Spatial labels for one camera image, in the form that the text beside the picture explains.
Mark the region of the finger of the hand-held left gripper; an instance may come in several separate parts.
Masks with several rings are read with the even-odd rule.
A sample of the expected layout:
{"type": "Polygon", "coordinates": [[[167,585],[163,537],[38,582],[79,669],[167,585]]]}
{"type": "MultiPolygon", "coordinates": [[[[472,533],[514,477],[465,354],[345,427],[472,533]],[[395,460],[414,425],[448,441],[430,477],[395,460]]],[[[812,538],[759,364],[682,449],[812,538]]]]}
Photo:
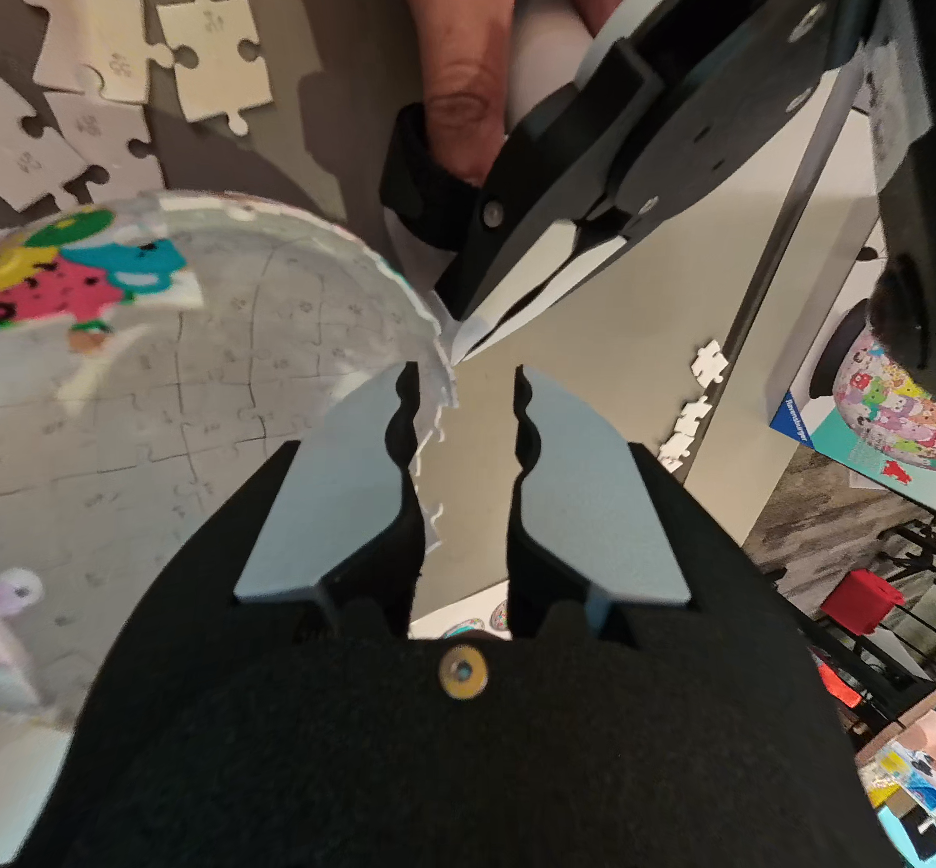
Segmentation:
{"type": "Polygon", "coordinates": [[[573,259],[579,244],[573,219],[506,217],[490,227],[469,217],[458,246],[436,280],[443,331],[496,331],[527,297],[573,259]]]}
{"type": "Polygon", "coordinates": [[[578,230],[547,230],[460,323],[449,349],[460,363],[525,326],[599,270],[627,244],[616,236],[577,248],[578,230]]]}

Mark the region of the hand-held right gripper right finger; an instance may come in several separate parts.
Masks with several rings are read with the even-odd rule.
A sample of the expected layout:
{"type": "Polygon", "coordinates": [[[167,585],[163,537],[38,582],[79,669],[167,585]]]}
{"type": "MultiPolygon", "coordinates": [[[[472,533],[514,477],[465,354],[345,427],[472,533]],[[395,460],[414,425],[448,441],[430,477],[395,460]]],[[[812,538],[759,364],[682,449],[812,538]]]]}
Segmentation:
{"type": "Polygon", "coordinates": [[[520,465],[507,524],[507,622],[534,638],[561,603],[595,637],[620,609],[686,609],[692,593],[635,453],[590,405],[527,365],[515,371],[520,465]]]}

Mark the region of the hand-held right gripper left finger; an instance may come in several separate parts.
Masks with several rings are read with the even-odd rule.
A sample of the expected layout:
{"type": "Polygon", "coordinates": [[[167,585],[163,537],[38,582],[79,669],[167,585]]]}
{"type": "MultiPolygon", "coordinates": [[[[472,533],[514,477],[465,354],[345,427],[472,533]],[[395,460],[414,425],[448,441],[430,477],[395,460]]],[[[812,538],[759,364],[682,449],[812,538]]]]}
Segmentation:
{"type": "Polygon", "coordinates": [[[368,603],[406,640],[426,553],[410,466],[417,451],[415,360],[393,364],[340,400],[299,442],[258,533],[235,599],[312,606],[338,631],[368,603]]]}

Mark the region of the colourful puzzle ball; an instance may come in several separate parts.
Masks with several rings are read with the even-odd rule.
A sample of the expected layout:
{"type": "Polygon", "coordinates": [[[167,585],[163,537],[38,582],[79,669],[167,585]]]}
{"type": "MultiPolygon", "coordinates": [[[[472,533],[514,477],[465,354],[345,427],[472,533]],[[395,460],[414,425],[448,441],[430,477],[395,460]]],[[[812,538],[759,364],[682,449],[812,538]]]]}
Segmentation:
{"type": "Polygon", "coordinates": [[[67,730],[157,574],[437,321],[352,233],[261,197],[157,192],[2,229],[2,723],[67,730]]]}

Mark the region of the white puzzle leaflet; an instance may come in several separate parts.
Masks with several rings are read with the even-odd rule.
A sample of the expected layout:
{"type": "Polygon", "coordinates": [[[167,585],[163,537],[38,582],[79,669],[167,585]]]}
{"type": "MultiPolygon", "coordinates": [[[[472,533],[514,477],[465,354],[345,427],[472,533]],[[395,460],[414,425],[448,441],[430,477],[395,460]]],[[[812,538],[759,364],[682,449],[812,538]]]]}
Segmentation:
{"type": "Polygon", "coordinates": [[[503,580],[411,622],[412,640],[443,640],[484,633],[510,640],[508,581],[503,580]]]}

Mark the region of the colourful puzzle box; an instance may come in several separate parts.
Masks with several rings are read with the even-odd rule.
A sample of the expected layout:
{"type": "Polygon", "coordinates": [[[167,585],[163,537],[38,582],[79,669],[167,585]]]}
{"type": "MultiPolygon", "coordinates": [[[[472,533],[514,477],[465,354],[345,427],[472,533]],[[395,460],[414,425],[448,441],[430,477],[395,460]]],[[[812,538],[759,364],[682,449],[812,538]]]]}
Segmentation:
{"type": "Polygon", "coordinates": [[[833,307],[769,425],[933,512],[934,399],[876,340],[868,302],[833,307]]]}

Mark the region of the row of white puzzle pieces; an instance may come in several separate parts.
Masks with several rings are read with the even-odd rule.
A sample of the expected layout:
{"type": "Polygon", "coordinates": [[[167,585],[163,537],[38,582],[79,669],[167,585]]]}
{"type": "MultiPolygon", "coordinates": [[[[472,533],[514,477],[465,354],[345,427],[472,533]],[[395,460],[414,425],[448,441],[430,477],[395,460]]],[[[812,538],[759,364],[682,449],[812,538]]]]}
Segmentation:
{"type": "Polygon", "coordinates": [[[270,75],[249,0],[187,0],[160,5],[163,40],[148,35],[144,0],[20,0],[48,21],[33,68],[55,125],[27,132],[33,105],[1,82],[1,195],[17,214],[49,198],[58,209],[76,204],[68,187],[90,168],[106,172],[92,182],[95,203],[165,187],[154,153],[137,156],[133,143],[151,141],[146,108],[151,66],[172,71],[188,124],[223,118],[244,137],[244,113],[273,102],[270,75]]]}

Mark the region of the person's left hand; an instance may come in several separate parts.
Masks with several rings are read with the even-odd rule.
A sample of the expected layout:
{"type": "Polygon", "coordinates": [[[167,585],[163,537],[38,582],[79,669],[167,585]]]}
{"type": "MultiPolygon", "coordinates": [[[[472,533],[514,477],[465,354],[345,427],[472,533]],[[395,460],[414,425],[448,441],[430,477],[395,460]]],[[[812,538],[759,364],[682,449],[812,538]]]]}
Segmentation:
{"type": "MultiPolygon", "coordinates": [[[[481,186],[504,143],[509,41],[516,0],[407,0],[413,15],[433,159],[481,186]]],[[[571,0],[599,31],[623,0],[571,0]]]]}

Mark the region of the red cloth bag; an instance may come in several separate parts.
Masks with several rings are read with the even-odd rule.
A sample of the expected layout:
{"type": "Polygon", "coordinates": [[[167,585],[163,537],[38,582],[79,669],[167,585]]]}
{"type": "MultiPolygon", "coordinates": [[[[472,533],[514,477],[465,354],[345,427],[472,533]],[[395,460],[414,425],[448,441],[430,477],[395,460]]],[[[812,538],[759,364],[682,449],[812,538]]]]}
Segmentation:
{"type": "Polygon", "coordinates": [[[872,635],[883,619],[906,604],[903,594],[870,570],[848,572],[822,602],[821,612],[856,637],[872,635]]]}

